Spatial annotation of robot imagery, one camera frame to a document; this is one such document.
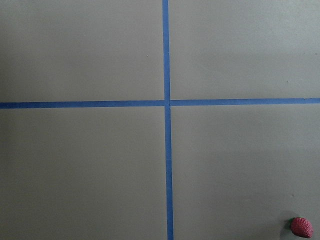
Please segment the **red strawberry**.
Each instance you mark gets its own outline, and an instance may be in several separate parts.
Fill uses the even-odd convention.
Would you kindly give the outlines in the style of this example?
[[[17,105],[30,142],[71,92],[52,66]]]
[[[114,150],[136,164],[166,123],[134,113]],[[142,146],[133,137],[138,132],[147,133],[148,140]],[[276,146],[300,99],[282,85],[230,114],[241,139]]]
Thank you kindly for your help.
[[[295,236],[301,238],[310,239],[314,233],[311,222],[304,217],[292,218],[289,224],[289,228]]]

